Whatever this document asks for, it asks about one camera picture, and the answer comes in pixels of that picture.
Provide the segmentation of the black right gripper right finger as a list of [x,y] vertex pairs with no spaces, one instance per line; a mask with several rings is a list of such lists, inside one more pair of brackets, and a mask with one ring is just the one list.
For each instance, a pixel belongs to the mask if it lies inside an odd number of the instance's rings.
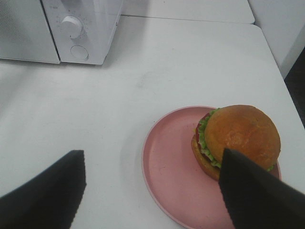
[[219,186],[236,229],[305,227],[304,194],[236,150],[224,150]]

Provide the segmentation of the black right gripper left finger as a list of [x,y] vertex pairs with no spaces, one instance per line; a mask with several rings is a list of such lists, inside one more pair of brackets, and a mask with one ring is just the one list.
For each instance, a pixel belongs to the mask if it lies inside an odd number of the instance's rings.
[[0,198],[0,227],[69,229],[85,188],[84,151],[72,150]]

